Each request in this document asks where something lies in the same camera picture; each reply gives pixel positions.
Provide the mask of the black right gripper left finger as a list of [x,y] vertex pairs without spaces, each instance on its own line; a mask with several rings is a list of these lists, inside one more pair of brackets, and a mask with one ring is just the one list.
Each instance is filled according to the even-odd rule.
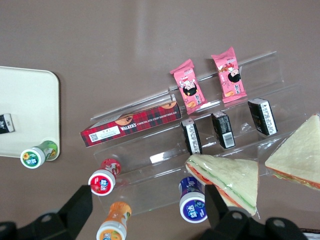
[[92,192],[82,185],[58,212],[41,215],[17,228],[13,221],[0,223],[2,240],[74,240],[93,211]]

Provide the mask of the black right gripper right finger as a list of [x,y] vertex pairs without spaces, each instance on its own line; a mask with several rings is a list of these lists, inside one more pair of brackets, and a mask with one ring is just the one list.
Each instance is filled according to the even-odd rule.
[[230,210],[215,185],[205,186],[205,210],[210,223],[201,240],[306,240],[292,221],[268,218],[265,224],[248,217],[239,209]]

